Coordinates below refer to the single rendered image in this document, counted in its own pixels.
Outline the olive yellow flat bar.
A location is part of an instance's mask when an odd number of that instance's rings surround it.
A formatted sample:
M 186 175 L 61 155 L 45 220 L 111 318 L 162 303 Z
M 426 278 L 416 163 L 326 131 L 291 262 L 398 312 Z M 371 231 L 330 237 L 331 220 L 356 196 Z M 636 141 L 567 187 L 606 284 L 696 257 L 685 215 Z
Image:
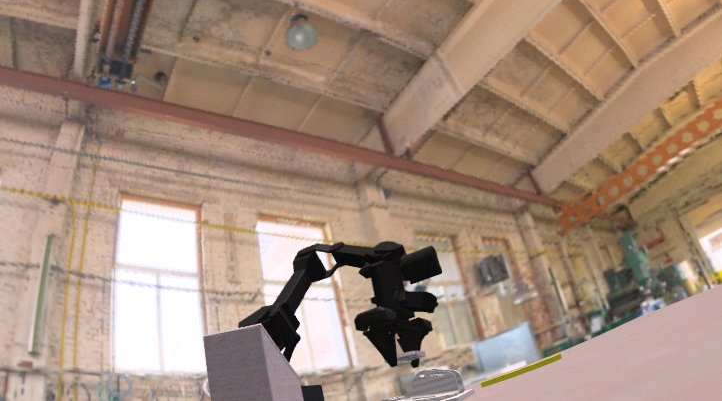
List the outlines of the olive yellow flat bar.
M 560 353 L 560 354 L 561 354 L 561 353 Z M 526 373 L 526 372 L 529 372 L 529 371 L 538 369 L 538 368 L 540 368 L 540 367 L 542 367 L 542 366 L 544 366 L 544 365 L 553 363 L 553 362 L 555 362 L 555 361 L 557 361 L 557 360 L 559 360 L 559 359 L 562 359 L 562 357 L 561 357 L 560 354 L 555 355 L 555 356 L 552 356 L 552 357 L 547 358 L 547 359 L 544 359 L 544 360 L 542 360 L 542 361 L 540 361 L 540 362 L 537 362 L 537 363 L 535 363 L 535 364 L 526 366 L 526 367 L 521 368 L 521 369 L 519 369 L 519 370 L 510 372 L 510 373 L 506 373 L 506 374 L 503 374 L 503 375 L 501 375 L 501 376 L 495 377 L 495 378 L 493 378 L 493 379 L 490 379 L 490 380 L 481 382 L 481 386 L 482 386 L 482 388 L 483 388 L 483 387 L 489 386 L 489 385 L 491 385 L 491 384 L 494 384 L 494 383 L 497 383 L 497 382 L 500 382 L 500 381 L 504 381 L 504 380 L 507 380 L 507 379 L 516 377 L 516 376 L 518 376 L 518 375 L 521 375 L 521 374 L 523 374 L 523 373 Z

